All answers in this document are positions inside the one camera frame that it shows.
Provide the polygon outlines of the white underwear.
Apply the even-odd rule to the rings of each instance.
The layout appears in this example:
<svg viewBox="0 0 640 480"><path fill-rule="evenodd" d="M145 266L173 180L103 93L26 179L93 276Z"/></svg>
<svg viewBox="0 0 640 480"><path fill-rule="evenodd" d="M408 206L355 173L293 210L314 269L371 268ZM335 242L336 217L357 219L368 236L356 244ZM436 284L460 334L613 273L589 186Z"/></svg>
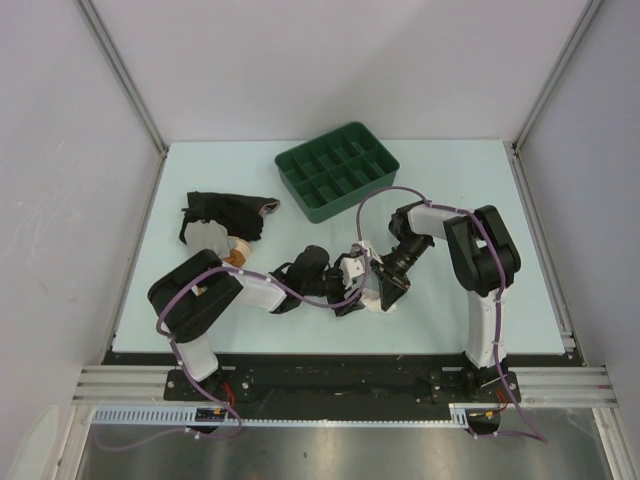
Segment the white underwear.
<svg viewBox="0 0 640 480"><path fill-rule="evenodd" d="M371 313L391 314L397 309L396 304L392 304L387 310L382 308L382 298L378 290L364 288L360 298L360 303L364 309Z"/></svg>

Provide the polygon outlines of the green compartment tray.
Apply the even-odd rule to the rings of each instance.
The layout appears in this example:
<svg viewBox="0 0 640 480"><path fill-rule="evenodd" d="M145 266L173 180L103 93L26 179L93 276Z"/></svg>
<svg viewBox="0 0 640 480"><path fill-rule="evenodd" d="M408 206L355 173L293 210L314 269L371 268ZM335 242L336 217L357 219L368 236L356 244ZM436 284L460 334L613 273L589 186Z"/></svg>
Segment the green compartment tray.
<svg viewBox="0 0 640 480"><path fill-rule="evenodd" d="M394 184L400 163L362 122L353 121L278 154L287 191L313 224Z"/></svg>

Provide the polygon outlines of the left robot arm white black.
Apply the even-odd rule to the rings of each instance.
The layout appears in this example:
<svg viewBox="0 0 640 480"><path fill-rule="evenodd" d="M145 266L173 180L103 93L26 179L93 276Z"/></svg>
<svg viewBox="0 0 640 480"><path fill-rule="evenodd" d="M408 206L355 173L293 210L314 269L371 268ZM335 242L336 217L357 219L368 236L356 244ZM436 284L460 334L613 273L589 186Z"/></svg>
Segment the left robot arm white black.
<svg viewBox="0 0 640 480"><path fill-rule="evenodd" d="M168 339L185 371L187 389L207 400L221 387L208 332L228 308L283 314L306 303L346 315L363 307L371 259L370 249L356 243L330 264L326 250L310 245L295 261L262 274L234 267L203 249L156 281L147 299L157 314L156 331Z"/></svg>

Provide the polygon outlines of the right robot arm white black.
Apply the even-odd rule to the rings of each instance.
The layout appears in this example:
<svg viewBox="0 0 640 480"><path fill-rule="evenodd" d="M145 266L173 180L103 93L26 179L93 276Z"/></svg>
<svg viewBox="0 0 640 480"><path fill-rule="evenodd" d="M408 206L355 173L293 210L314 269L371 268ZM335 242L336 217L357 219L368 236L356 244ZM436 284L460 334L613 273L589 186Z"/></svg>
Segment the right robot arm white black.
<svg viewBox="0 0 640 480"><path fill-rule="evenodd" d="M388 311L409 291L409 270L437 239L444 240L455 278L468 299L461 388L473 401L486 400L508 370L503 301L521 269L520 254L499 211L493 205L466 211L416 202L398 208L388 228L398 244L372 262L382 310Z"/></svg>

